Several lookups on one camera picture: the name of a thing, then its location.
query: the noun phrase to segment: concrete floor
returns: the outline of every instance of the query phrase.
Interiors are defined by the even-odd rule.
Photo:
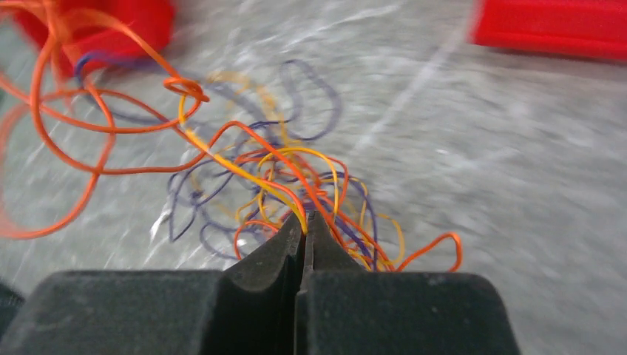
[[[409,249],[457,231],[462,271],[496,285],[525,354],[624,354],[627,67],[467,44],[469,1],[182,2],[168,51],[176,65],[242,70],[285,98],[278,66],[300,58],[342,94],[338,127],[314,146],[368,182],[377,209],[403,225]],[[32,50],[7,27],[0,44],[1,65],[27,87]],[[112,75],[107,85],[171,115],[177,96],[157,80]],[[314,131],[326,119],[315,108],[328,103],[303,92],[310,109],[300,129]],[[100,119],[82,105],[79,113]],[[208,122],[225,120],[211,110]],[[50,128],[85,161],[103,140]],[[169,132],[120,138],[110,166],[173,165],[186,150]],[[5,170],[5,203],[33,228],[65,213],[87,181],[43,148],[28,120],[10,142]],[[68,268],[228,266],[202,249],[197,229],[175,244],[163,230],[151,239],[167,178],[102,178],[68,228],[0,241],[0,277],[28,293]],[[409,269],[444,270],[453,257],[442,245]]]

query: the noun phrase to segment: yellow wire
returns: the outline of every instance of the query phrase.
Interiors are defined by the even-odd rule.
[[[201,195],[201,199],[206,199],[207,197],[209,197],[209,195],[204,193],[205,190],[200,185],[200,182],[198,181],[198,177],[196,176],[196,174],[197,174],[196,171],[193,171],[193,172],[189,173],[189,183],[190,183],[190,185],[192,185],[192,188],[195,191],[203,192],[203,194]],[[213,203],[223,214],[226,214],[230,218],[233,218],[234,220],[237,220],[237,215],[235,213],[233,213],[232,211],[229,211],[229,209],[227,209],[226,206],[224,206],[222,203],[220,203],[218,201],[212,201],[211,203]]]
[[[199,148],[204,150],[211,158],[213,158],[220,165],[222,165],[225,168],[231,170],[235,174],[238,174],[242,178],[245,178],[245,179],[248,179],[248,180],[254,182],[255,184],[257,184],[262,189],[266,189],[268,192],[273,194],[276,198],[278,198],[281,202],[283,202],[289,209],[291,209],[294,212],[294,214],[299,219],[302,231],[304,233],[307,233],[307,219],[306,219],[306,216],[304,214],[300,213],[298,208],[290,201],[289,197],[286,197],[283,193],[279,192],[274,187],[272,187],[272,186],[268,185],[267,183],[265,183],[264,180],[259,179],[258,177],[256,177],[256,176],[250,174],[249,172],[247,172],[246,170],[244,170],[244,169],[238,167],[237,165],[231,163],[230,161],[226,160],[221,155],[212,153],[211,150],[210,150],[210,147],[204,141],[202,141],[196,135],[196,133],[194,133],[193,130],[191,130],[190,128],[187,128],[185,126],[185,123],[187,121],[187,119],[185,117],[185,99],[186,99],[186,97],[187,97],[186,95],[181,95],[181,97],[180,97],[180,103],[178,105],[178,116],[179,116],[178,118],[179,118],[181,126],[183,126],[183,128],[184,128],[183,131],[185,132],[185,135],[189,138],[189,140],[191,142],[193,142],[196,146],[198,146]]]
[[[359,212],[357,212],[357,208],[355,207],[355,205],[353,205],[353,203],[350,202],[348,199],[345,200],[344,203],[346,204],[346,208],[348,208],[348,213],[352,214],[353,219],[356,220],[359,217]]]
[[[338,187],[337,171],[335,169],[335,166],[333,165],[333,162],[331,162],[331,160],[329,160],[329,158],[327,158],[327,156],[322,154],[321,152],[316,152],[313,149],[305,148],[303,146],[289,146],[285,148],[279,148],[277,149],[277,151],[279,153],[283,153],[283,152],[308,153],[308,154],[315,155],[318,158],[323,159],[329,165],[329,168],[331,169],[331,174],[333,175],[333,186],[335,190],[335,193],[333,196],[333,219],[335,219],[335,217],[337,216],[337,212],[339,211],[339,187]],[[268,153],[265,157],[263,157],[260,160],[260,162],[257,164],[258,174],[261,174],[261,165],[263,165],[266,161],[268,161],[268,159],[272,158],[273,155],[274,155],[273,153]]]
[[[350,179],[353,180],[353,181],[356,181],[357,183],[359,183],[362,186],[362,189],[364,190],[364,196],[367,197],[368,196],[368,188],[366,187],[366,184],[363,183],[363,181],[361,181],[357,177],[351,177]],[[364,203],[362,204],[362,213],[359,215],[359,225],[360,226],[364,225],[364,218],[365,218],[365,215],[366,215],[366,209],[367,209],[367,204],[366,204],[366,200],[364,199]]]
[[[207,81],[210,83],[215,81],[228,81],[235,84],[241,84],[242,88],[238,90],[236,94],[241,94],[247,89],[254,89],[257,92],[257,95],[260,97],[262,104],[261,108],[268,121],[279,122],[284,145],[287,146],[288,144],[299,143],[298,140],[293,140],[289,138],[288,128],[285,124],[283,113],[277,111],[277,102],[274,100],[273,95],[265,88],[265,86],[254,83],[249,77],[239,72],[214,72],[207,78]],[[234,102],[232,100],[229,101],[229,107],[233,104]]]
[[[274,174],[274,167],[270,168],[270,175],[268,176],[268,180],[272,180],[273,174]],[[261,214],[261,217],[263,218],[265,222],[270,223],[273,226],[276,226],[278,223],[273,223],[270,220],[270,218],[265,215],[265,208],[263,205],[264,194],[265,192],[263,190],[259,191],[259,194],[257,194],[257,205],[259,206],[259,213]]]
[[[320,182],[321,183],[335,183],[335,187],[336,187],[335,195],[336,196],[340,195],[341,191],[339,190],[339,187],[337,186],[337,183],[336,183],[335,179],[333,179],[333,178],[321,179]],[[358,215],[357,209],[355,208],[355,206],[349,200],[344,199],[344,203],[348,207],[350,213],[353,213],[356,216]]]
[[[245,209],[245,208],[246,208],[246,207],[248,207],[248,206],[252,206],[252,204],[254,203],[255,199],[256,199],[256,197],[253,197],[253,199],[252,199],[252,200],[250,200],[247,204],[245,204],[244,206],[241,206],[241,207],[239,207],[239,208],[237,209],[237,222],[239,222],[239,223],[240,223],[240,225],[241,225],[241,224],[244,224],[244,220],[248,220],[248,219],[249,219],[249,217],[250,217],[250,216],[252,216],[252,214],[254,213],[254,211],[250,211],[250,212],[246,215],[246,217],[244,217],[244,220],[242,220],[242,219],[240,218],[240,213],[242,213],[242,210],[243,210],[243,209]]]
[[[403,257],[405,256],[405,237],[403,235],[403,228],[399,222],[397,222],[394,218],[388,216],[387,214],[377,214],[377,217],[384,218],[385,220],[389,220],[396,228],[396,233],[399,236],[399,255],[394,260],[390,260],[391,264],[401,263],[403,261]]]
[[[355,251],[350,250],[350,249],[348,249],[348,254],[351,257],[354,257],[355,259],[361,261],[362,264],[364,264],[364,266],[366,267],[366,270],[372,271],[372,268],[370,267],[370,264],[368,264],[368,262],[366,261],[366,259],[364,259],[364,257],[362,255],[359,255]]]
[[[277,107],[277,104],[276,104],[276,101],[274,100],[274,98],[272,97],[272,95],[268,92],[268,90],[264,86],[259,85],[259,84],[255,84],[250,78],[246,77],[245,75],[242,75],[241,73],[238,73],[238,72],[216,72],[216,73],[210,75],[207,80],[209,82],[212,82],[212,81],[227,81],[227,82],[231,82],[231,83],[235,83],[235,84],[241,84],[242,87],[235,92],[236,95],[240,95],[240,94],[244,93],[246,90],[254,88],[257,91],[258,96],[261,98],[262,109],[263,109],[264,114],[266,115],[266,117],[270,117],[270,118],[276,117],[276,114],[275,114],[276,110],[275,109]],[[234,105],[234,102],[232,100],[230,100],[227,103],[227,109],[229,109],[233,105]],[[279,117],[277,118],[277,121],[279,121],[281,123],[282,127],[285,127],[285,122],[283,122],[283,119],[282,119],[282,113],[279,113]],[[284,131],[284,135],[283,135],[284,141],[289,141],[289,138],[287,136],[287,130],[283,129],[282,131]],[[224,151],[224,150],[230,149],[233,146],[234,146],[234,144],[226,147],[225,149],[222,149],[221,152]],[[199,185],[197,183],[197,179],[195,179],[195,177],[192,177],[191,180],[192,180],[192,184],[195,183],[195,185]],[[266,216],[265,209],[261,206],[262,205],[261,204],[261,197],[263,196],[263,194],[264,194],[264,191],[262,189],[262,191],[257,195],[257,199],[260,202],[260,213],[261,213],[263,219],[266,222],[269,222],[270,224],[276,225],[276,223],[272,223],[270,221],[270,218],[268,218]],[[250,203],[247,203],[242,208],[238,209],[237,212],[235,213],[236,219],[238,219],[240,223],[242,223],[241,215],[240,215],[242,209],[250,206],[253,202],[254,202],[254,200],[252,200]],[[218,204],[218,207],[220,209],[222,209],[223,212],[226,213],[227,215],[232,215],[231,212],[226,210],[220,204]],[[279,208],[275,209],[271,213],[271,216],[276,214],[278,210],[279,210]]]

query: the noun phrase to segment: wire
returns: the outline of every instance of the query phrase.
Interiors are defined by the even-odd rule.
[[[0,10],[20,10],[32,13],[39,18],[48,29],[49,36],[35,62],[33,78],[28,93],[20,90],[4,74],[0,74],[0,86],[11,95],[16,96],[22,104],[10,110],[5,119],[0,123],[0,160],[4,159],[7,141],[15,124],[28,112],[30,112],[35,130],[44,142],[45,146],[59,159],[69,166],[88,172],[91,175],[84,193],[77,201],[74,208],[58,222],[43,229],[25,231],[13,223],[4,213],[0,212],[0,227],[4,234],[12,239],[32,239],[43,237],[67,226],[74,220],[89,202],[92,193],[102,175],[126,175],[140,173],[170,173],[173,174],[167,188],[171,198],[170,218],[168,219],[169,238],[171,241],[180,239],[191,227],[197,216],[203,220],[200,229],[200,242],[211,252],[225,258],[240,259],[244,253],[237,245],[242,233],[251,234],[254,239],[262,243],[269,237],[269,231],[276,232],[288,214],[294,213],[302,226],[307,231],[306,215],[311,210],[317,210],[324,217],[331,229],[332,235],[347,253],[358,260],[367,270],[401,271],[417,257],[420,257],[430,249],[436,247],[442,240],[452,239],[455,242],[457,260],[451,271],[459,268],[463,259],[461,241],[457,234],[447,233],[412,253],[402,261],[404,256],[404,235],[400,225],[390,216],[376,214],[373,209],[366,185],[358,178],[350,176],[348,167],[338,159],[328,157],[318,151],[301,146],[302,142],[314,141],[331,131],[337,124],[342,113],[342,101],[338,93],[324,82],[314,69],[304,61],[290,60],[282,64],[279,69],[281,81],[285,90],[291,97],[291,113],[285,119],[278,102],[269,90],[250,78],[238,72],[217,72],[207,79],[201,79],[193,73],[179,71],[171,66],[163,57],[152,49],[142,38],[132,32],[126,25],[106,13],[91,9],[70,10],[61,14],[57,4],[52,1],[3,1],[0,2]],[[106,27],[117,30],[131,38],[151,58],[149,61],[129,61],[124,58],[116,58],[106,53],[87,53],[81,55],[78,49],[68,45],[72,33],[84,27]],[[59,64],[61,55],[68,57],[75,66],[75,76],[79,83],[78,89],[67,88],[66,83],[60,80]],[[169,120],[165,115],[155,111],[150,106],[142,103],[121,92],[97,88],[93,82],[83,73],[86,63],[91,60],[100,60],[112,65],[127,67],[132,70],[166,73],[163,87],[180,96],[177,118]],[[41,86],[44,71],[47,66],[52,69],[55,78],[56,91],[42,93]],[[304,102],[296,89],[292,78],[291,68],[296,67],[314,85],[320,88],[331,101],[331,116],[327,120],[324,129],[310,137],[304,137],[288,129],[288,124],[302,116]],[[235,90],[230,84],[239,86]],[[213,137],[205,142],[194,130],[206,127],[205,124],[192,119],[203,102],[208,102],[209,97],[204,93],[203,87],[223,96],[228,100],[230,109],[233,105],[242,107],[255,119],[252,124],[246,125],[239,121],[229,121],[218,129]],[[253,92],[260,106],[250,101],[244,95],[245,92]],[[106,125],[91,124],[61,114],[50,106],[50,101],[62,100],[70,109],[71,98],[76,95],[85,97],[88,102],[102,111]],[[147,116],[128,115],[112,109],[104,102],[104,97],[111,96],[127,101],[145,111]],[[185,111],[187,98],[193,98],[193,104]],[[106,135],[106,143],[101,155],[94,165],[88,165],[71,158],[50,137],[42,120],[42,115],[49,115],[54,119],[70,124],[80,129],[92,132],[100,132]],[[128,121],[140,124],[137,127],[119,127],[116,120]],[[237,127],[241,132],[225,149],[213,152],[212,147],[223,136],[224,132],[232,127]],[[106,168],[109,154],[115,145],[116,135],[144,134],[173,129],[181,138],[196,146],[197,155],[179,166],[150,166],[131,167],[122,169]],[[257,131],[262,130],[262,137]],[[330,171],[318,173],[316,164],[305,159],[305,156],[314,156],[329,166]],[[199,181],[198,169],[216,163],[224,168],[211,178],[222,178],[213,192],[205,192]],[[336,165],[342,167],[342,171],[336,169]],[[252,194],[249,203],[240,207],[235,213],[231,213],[217,201],[215,205],[227,216],[237,219],[239,227],[234,228],[218,223],[206,210],[207,203],[212,201],[233,180],[239,181],[245,189]],[[188,196],[183,196],[183,189],[188,186]],[[348,192],[355,189],[361,197],[362,206],[357,211],[348,200]],[[174,232],[174,216],[178,206],[192,208],[192,215],[179,232]],[[343,210],[349,209],[353,218]],[[399,255],[390,260],[385,250],[379,245],[377,218],[389,220],[395,228],[399,238]],[[233,244],[234,256],[224,254],[211,246],[207,238],[207,231],[220,230]]]

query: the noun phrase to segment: red object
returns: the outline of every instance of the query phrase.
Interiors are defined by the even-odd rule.
[[[627,0],[481,0],[476,44],[627,61]]]
[[[156,50],[163,49],[172,37],[174,8],[169,0],[57,0],[60,13],[76,8],[100,10],[116,17],[131,30],[137,33]],[[27,11],[17,11],[13,20],[24,33],[41,49],[48,36],[45,24]],[[126,35],[118,31],[102,27],[85,27],[72,34],[71,45],[78,48],[81,54],[98,50],[111,55],[125,58],[138,58],[145,52]],[[61,59],[62,74],[72,76],[72,64],[65,56]],[[105,67],[106,64],[91,61],[85,66],[90,72]]]

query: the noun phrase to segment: purple wire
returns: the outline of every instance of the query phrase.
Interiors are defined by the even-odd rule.
[[[112,64],[112,65],[116,65],[119,67],[125,67],[128,69],[132,69],[132,70],[142,70],[142,71],[147,71],[147,72],[164,72],[162,68],[155,66],[155,63],[153,61],[129,61],[129,60],[125,60],[123,58],[116,58],[116,57],[112,57],[103,53],[97,53],[97,52],[91,52],[91,53],[87,53],[86,55],[84,55],[76,64],[75,66],[75,77],[78,79],[78,83],[81,85],[81,87],[83,86],[83,81],[84,78],[82,77],[82,69],[85,66],[85,64],[87,64],[89,61],[91,60],[99,60],[99,61],[105,61],[108,64]],[[284,122],[288,123],[291,121],[296,120],[298,117],[300,117],[300,115],[302,115],[302,108],[303,108],[303,99],[302,96],[298,93],[298,91],[296,90],[296,87],[294,85],[294,80],[291,77],[290,74],[290,70],[289,67],[291,65],[294,65],[298,68],[300,68],[300,70],[308,77],[309,80],[311,80],[312,82],[315,83],[315,85],[317,85],[320,89],[322,89],[327,96],[329,97],[329,99],[332,102],[332,113],[331,113],[331,117],[329,119],[329,122],[327,124],[327,126],[318,134],[312,136],[312,137],[302,137],[298,134],[295,134],[293,132],[289,132],[288,134],[292,137],[292,138],[296,138],[296,139],[300,139],[302,141],[313,141],[316,140],[318,138],[321,138],[323,135],[326,135],[327,133],[329,133],[336,125],[337,121],[339,120],[339,116],[342,114],[342,101],[339,97],[339,94],[335,91],[335,89],[333,89],[330,85],[328,85],[324,80],[322,80],[316,73],[315,70],[306,62],[298,60],[298,59],[294,59],[294,60],[290,60],[290,61],[286,61],[284,62],[281,67],[280,67],[280,75],[282,78],[282,82],[283,82],[283,86],[285,88],[286,91],[288,91],[288,93],[291,96],[292,99],[292,113],[290,115],[290,118],[285,120]],[[190,72],[185,72],[185,71],[180,71],[184,76],[188,77],[188,78],[199,78],[199,75],[195,75],[193,73]],[[252,124],[249,125],[249,127],[253,130],[258,130],[258,129],[264,129],[265,133],[266,133],[266,140],[272,145],[275,146],[276,148],[280,148],[281,146],[278,143],[278,140],[276,139],[276,137],[273,135],[273,133],[271,132],[269,128],[271,125],[275,125],[278,124],[278,122],[276,121],[267,121],[266,117],[263,113],[263,111],[255,104],[253,104],[252,102],[250,102],[245,96],[243,95],[238,95],[236,94],[236,92],[226,83],[210,83],[210,84],[206,84],[205,87],[207,87],[208,89],[210,89],[211,91],[216,92],[218,95],[221,95],[223,97],[225,97],[226,99],[235,102],[238,106],[242,107],[245,111],[248,112],[248,114],[250,114],[253,118],[255,118],[257,121],[253,122]],[[90,96],[86,95],[87,99],[89,100],[89,102],[91,102],[93,105],[95,105],[98,109],[100,109],[100,107],[96,104],[95,100],[93,98],[91,98]],[[139,116],[139,115],[129,115],[126,114],[125,112],[120,112],[117,111],[115,109],[109,109],[111,111],[111,113],[117,118],[117,119],[121,119],[123,121],[127,121],[133,124],[141,124],[141,125],[156,125],[159,124],[163,121],[166,121],[166,119],[164,118],[154,118],[154,117],[144,117],[144,116]],[[190,121],[190,123],[192,125],[196,125],[199,126],[198,124],[195,124],[193,121]],[[240,151],[245,143],[245,138],[246,135],[243,133],[240,135],[240,139],[238,140],[238,144],[234,147],[234,155],[238,156],[240,154]],[[208,163],[213,162],[213,160],[205,160],[202,161],[200,163],[198,163],[196,166],[193,166],[192,168],[186,170],[185,172],[178,172],[173,174],[170,178],[169,181],[167,183],[167,191],[168,193],[172,196],[172,201],[171,201],[171,214],[170,214],[170,218],[168,221],[168,230],[169,230],[169,239],[174,242],[178,239],[180,239],[183,234],[185,234],[189,228],[191,228],[192,224],[194,223],[194,221],[196,220],[196,216],[198,213],[201,214],[202,218],[204,219],[205,224],[203,225],[203,227],[200,230],[200,242],[203,244],[203,246],[210,251],[211,253],[216,254],[218,257],[223,257],[223,258],[234,258],[231,255],[227,255],[224,253],[219,252],[218,250],[216,250],[216,248],[214,248],[213,246],[211,246],[211,244],[208,242],[207,240],[207,236],[206,236],[206,230],[208,227],[212,227],[215,229],[218,229],[220,231],[222,231],[224,233],[224,235],[229,238],[229,233],[233,233],[236,231],[236,229],[232,229],[226,226],[221,225],[220,223],[216,222],[215,220],[212,220],[211,217],[209,216],[209,213],[204,209],[204,205],[207,204],[211,199],[213,199],[216,195],[218,195],[222,190],[224,190],[224,188],[229,184],[229,182],[232,180],[234,174],[232,172],[230,172],[229,170],[224,170],[222,172],[219,172],[215,175],[212,176],[212,178],[218,178],[221,177],[223,175],[228,175],[226,177],[226,179],[213,191],[209,194],[209,196],[207,196],[206,198],[200,200],[200,197],[202,195],[205,194],[204,191],[191,191],[189,192],[189,197],[184,197],[182,194],[182,190],[183,190],[183,185],[186,184],[187,180],[190,178],[191,173],[193,171],[195,171],[196,169],[200,168],[201,166],[205,166]],[[174,185],[174,179],[176,177],[181,176],[180,182],[179,184],[177,184],[176,187],[173,187]],[[253,193],[258,194],[260,189],[257,188],[257,186],[247,186],[242,179],[240,179],[239,177],[237,177],[235,180],[238,180],[245,188],[253,191]],[[190,220],[188,221],[188,223],[183,227],[183,229],[178,232],[177,234],[174,233],[174,220],[175,220],[175,213],[176,213],[176,209],[178,205],[182,205],[182,206],[187,206],[187,207],[191,207],[192,209],[192,216],[190,218]],[[259,213],[259,209],[255,209],[253,211],[253,213],[251,213],[248,216],[248,220],[254,218],[257,214]],[[361,242],[361,240],[355,235],[355,233],[353,231],[350,230],[350,228],[348,226],[345,225],[345,223],[343,223],[343,221],[339,221],[340,228],[343,230],[344,233],[346,233],[347,235],[349,235],[349,237],[351,237],[351,239],[354,239],[356,241],[356,243],[358,243],[358,246],[362,249],[362,252],[365,253],[365,255],[368,253],[368,250],[365,248],[365,245],[363,245],[363,243]],[[252,234],[255,239],[257,239],[257,241],[259,241],[261,243],[261,236],[256,233],[257,230],[259,230],[260,227],[255,226],[252,228],[248,228],[248,229],[243,229],[242,233],[250,233]]]
[[[332,175],[332,172],[323,172],[322,174],[320,174],[321,178],[325,178],[328,175]],[[343,178],[344,177],[344,173],[343,172],[337,172],[338,174],[338,178]],[[352,185],[355,187],[355,189],[357,189],[357,191],[360,192],[360,194],[362,195],[362,197],[364,198],[364,201],[366,202],[366,206],[368,211],[371,214],[371,217],[373,217],[373,239],[376,242],[377,241],[377,227],[376,227],[376,214],[374,213],[374,208],[372,207],[372,202],[370,201],[370,198],[365,194],[364,190],[362,189],[362,187],[355,181],[351,180]],[[259,191],[261,191],[261,188],[259,188],[258,190],[256,190],[253,194],[253,196],[255,196],[256,194],[259,193]],[[280,202],[282,203],[281,200],[279,200],[278,198],[271,196],[271,195],[267,195],[268,198]],[[318,201],[327,208],[327,210],[329,212],[332,211],[332,208],[330,205],[328,205],[328,203],[326,203],[323,200],[318,199]],[[313,211],[316,209],[315,205],[313,202],[310,203],[303,203],[303,208],[305,208],[306,211]],[[361,249],[362,253],[364,256],[366,257],[370,257],[370,252],[368,251],[368,249],[366,248],[366,245],[362,242],[362,240],[357,237],[357,234],[355,231],[353,231],[350,226],[348,226],[341,218],[336,217],[335,220],[336,225],[350,238],[352,239],[355,244],[357,244],[357,246]],[[376,255],[377,255],[377,250],[375,249],[374,251],[374,255],[373,255],[373,263],[376,263]]]
[[[333,176],[332,172],[323,172],[322,174],[319,175],[321,178],[330,178],[331,176]],[[345,174],[344,172],[337,172],[337,177],[339,179],[344,178]],[[349,182],[351,185],[353,185],[353,187],[359,191],[359,194],[362,196],[362,198],[364,199],[364,202],[366,202],[366,209],[370,212],[370,218],[373,221],[373,240],[375,243],[377,243],[379,241],[379,233],[378,233],[378,228],[376,225],[376,214],[374,212],[374,207],[372,204],[372,200],[366,195],[366,191],[364,191],[364,189],[362,188],[362,185],[359,184],[358,182],[354,181],[354,180],[350,180],[350,175],[349,177]],[[376,250],[376,248],[374,249],[374,253],[373,253],[373,267],[376,267],[376,259],[378,256],[379,252]]]

